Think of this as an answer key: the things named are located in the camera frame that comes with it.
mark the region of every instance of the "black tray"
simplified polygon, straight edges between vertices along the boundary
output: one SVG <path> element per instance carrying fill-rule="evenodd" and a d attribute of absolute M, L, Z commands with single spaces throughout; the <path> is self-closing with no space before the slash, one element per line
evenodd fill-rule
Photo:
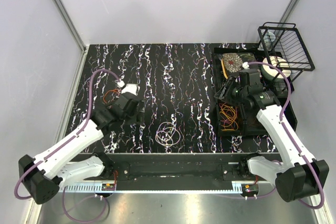
<path fill-rule="evenodd" d="M 212 54 L 213 57 L 213 77 L 214 77 L 214 85 L 215 85 L 215 92 L 218 92 L 220 88 L 222 87 L 223 83 L 225 82 L 225 78 L 223 75 L 222 65 L 221 65 L 221 56 L 224 53 L 227 52 L 252 52 L 256 59 L 258 61 L 262 60 L 264 55 L 263 51 L 255 49 L 229 49 L 229 48 L 215 48 L 214 53 Z M 273 92 L 274 89 L 272 89 L 269 86 L 269 82 L 267 80 L 261 79 L 261 82 L 265 87 L 270 88 Z M 284 105 L 286 98 L 287 98 L 287 90 L 282 92 L 275 92 L 277 98 L 280 101 L 281 106 Z M 221 115 L 219 113 L 219 104 L 220 101 L 216 101 L 216 106 L 214 113 L 217 115 L 217 120 L 215 120 L 214 127 L 217 131 L 217 136 L 250 136 L 250 135 L 266 135 L 267 131 L 265 128 L 259 123 L 259 121 L 256 119 L 256 115 L 258 113 L 258 110 L 256 111 L 245 111 L 243 106 L 240 106 L 238 108 L 238 125 L 239 130 L 237 131 L 222 131 L 223 126 L 221 123 Z M 289 124 L 292 126 L 294 130 L 296 130 L 297 126 L 297 119 L 294 114 L 293 108 L 291 104 L 289 103 L 286 110 L 285 110 L 285 116 L 289 122 Z"/>

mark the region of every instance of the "gray wall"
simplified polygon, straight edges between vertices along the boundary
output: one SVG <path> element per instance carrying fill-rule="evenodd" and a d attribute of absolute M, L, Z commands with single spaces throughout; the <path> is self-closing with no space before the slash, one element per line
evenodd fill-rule
<path fill-rule="evenodd" d="M 86 44 L 257 42 L 290 0 L 62 0 Z"/>
<path fill-rule="evenodd" d="M 336 217 L 336 3 L 335 0 L 301 0 L 290 22 L 297 23 L 316 70 L 303 73 L 295 82 L 293 108 L 297 133 L 318 159 L 325 159 L 330 172 L 325 192 Z"/>
<path fill-rule="evenodd" d="M 17 162 L 55 141 L 79 58 L 52 0 L 0 0 L 1 223 L 22 219 Z"/>

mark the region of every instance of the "black wire rack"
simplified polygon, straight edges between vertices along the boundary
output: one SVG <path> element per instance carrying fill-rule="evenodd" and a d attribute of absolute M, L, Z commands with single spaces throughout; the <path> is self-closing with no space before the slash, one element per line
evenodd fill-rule
<path fill-rule="evenodd" d="M 294 82 L 304 71 L 313 71 L 314 63 L 294 23 L 266 22 L 258 28 L 260 42 L 269 64 L 271 56 L 282 58 L 286 63 L 277 62 L 277 68 L 290 70 L 289 81 Z M 274 83 L 278 91 L 286 90 L 284 81 Z"/>

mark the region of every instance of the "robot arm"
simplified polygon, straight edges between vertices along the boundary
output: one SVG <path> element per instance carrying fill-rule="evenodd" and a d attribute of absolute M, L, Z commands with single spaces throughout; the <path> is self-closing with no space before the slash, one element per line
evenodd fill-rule
<path fill-rule="evenodd" d="M 240 82 L 230 77 L 215 97 L 233 106 L 243 104 L 246 110 L 259 109 L 257 119 L 275 143 L 283 162 L 283 165 L 279 165 L 257 153 L 250 154 L 239 163 L 240 174 L 245 177 L 258 175 L 269 181 L 286 202 L 318 194 L 312 171 L 302 156 L 312 165 L 322 187 L 329 172 L 327 163 L 324 160 L 317 161 L 305 148 L 285 116 L 280 121 L 282 107 L 273 92 L 264 90 L 256 69 L 242 70 L 239 77 Z"/>
<path fill-rule="evenodd" d="M 36 166 L 22 183 L 37 204 L 43 204 L 58 193 L 59 188 L 89 177 L 107 179 L 113 175 L 113 161 L 104 153 L 94 153 L 89 159 L 68 164 L 77 154 L 92 143 L 110 134 L 116 123 L 140 124 L 143 122 L 144 104 L 137 97 L 138 87 L 128 84 L 111 108 L 96 106 L 92 117 L 50 149 L 34 158 L 25 155 L 19 160 L 20 177 Z"/>

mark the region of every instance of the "black mount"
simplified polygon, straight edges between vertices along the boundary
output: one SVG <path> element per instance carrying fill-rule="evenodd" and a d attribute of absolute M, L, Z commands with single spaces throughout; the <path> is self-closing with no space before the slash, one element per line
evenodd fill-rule
<path fill-rule="evenodd" d="M 235 77 L 230 76 L 215 94 L 215 98 L 231 106 L 243 104 L 246 110 L 265 109 L 272 104 L 280 105 L 272 91 L 264 91 L 257 69 L 241 70 L 239 82 L 236 82 Z"/>
<path fill-rule="evenodd" d="M 311 165 L 314 168 L 322 187 L 324 187 L 329 173 L 329 166 L 325 160 L 315 160 Z M 319 193 L 317 183 L 307 164 L 296 164 L 295 167 L 288 169 L 284 173 L 277 174 L 275 185 L 280 197 L 286 202 L 291 202 L 296 199 L 302 199 Z"/>
<path fill-rule="evenodd" d="M 125 92 L 112 103 L 103 106 L 98 104 L 93 111 L 91 120 L 97 125 L 97 130 L 101 130 L 104 135 L 108 135 L 117 126 L 116 124 L 126 125 L 141 124 L 144 122 L 144 102 L 136 95 Z"/>

